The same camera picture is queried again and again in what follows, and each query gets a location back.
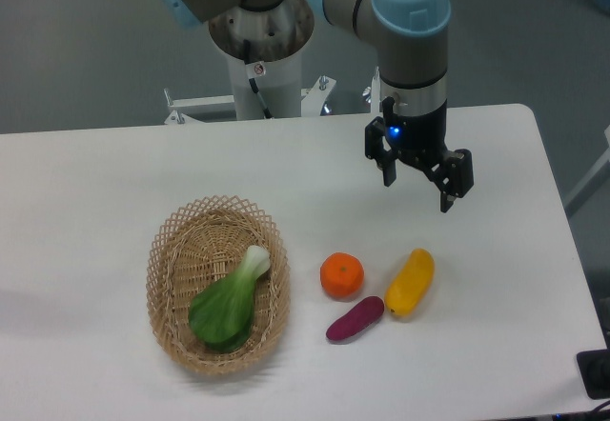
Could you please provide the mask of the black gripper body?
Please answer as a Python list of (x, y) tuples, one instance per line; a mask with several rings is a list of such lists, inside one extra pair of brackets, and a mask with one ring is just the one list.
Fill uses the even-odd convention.
[(395, 112), (394, 97), (381, 102), (385, 125), (384, 148), (391, 150), (396, 160), (429, 176), (431, 167), (439, 161), (444, 150), (446, 133), (446, 104), (419, 116), (403, 116)]

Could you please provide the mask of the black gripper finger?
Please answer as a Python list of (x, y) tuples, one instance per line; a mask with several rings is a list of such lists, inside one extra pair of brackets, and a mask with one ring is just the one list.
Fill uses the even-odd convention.
[(472, 153), (467, 149), (444, 150), (428, 178), (440, 192), (440, 211), (447, 212), (474, 186)]
[(382, 172), (383, 184), (390, 187), (397, 178), (396, 157), (391, 150), (384, 148), (385, 125), (378, 116), (365, 128), (365, 156), (374, 160)]

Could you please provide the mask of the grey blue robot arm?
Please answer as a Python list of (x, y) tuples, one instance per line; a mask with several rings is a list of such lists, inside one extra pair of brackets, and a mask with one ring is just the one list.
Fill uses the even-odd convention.
[(471, 152), (445, 143), (450, 0), (163, 0), (185, 26), (206, 25), (227, 59), (236, 116), (302, 114), (300, 56), (322, 17), (376, 53), (365, 154), (385, 185), (403, 163), (422, 171), (448, 211), (474, 184)]

